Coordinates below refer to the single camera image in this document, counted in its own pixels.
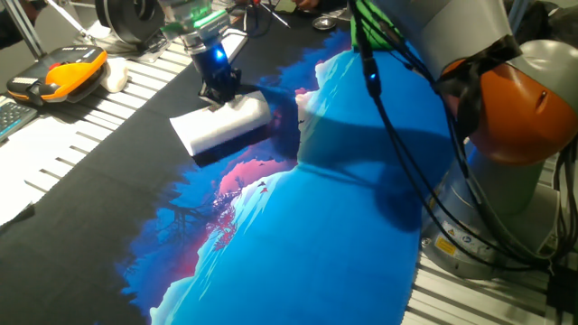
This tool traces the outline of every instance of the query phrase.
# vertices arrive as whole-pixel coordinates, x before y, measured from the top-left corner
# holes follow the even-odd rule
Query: white sponge block
[[[271,121],[260,91],[237,96],[223,107],[205,107],[171,118],[174,131],[190,156],[209,150]]]
[[[125,88],[128,81],[128,67],[125,59],[114,58],[108,59],[105,63],[106,76],[100,82],[100,85],[111,93],[117,93]]]

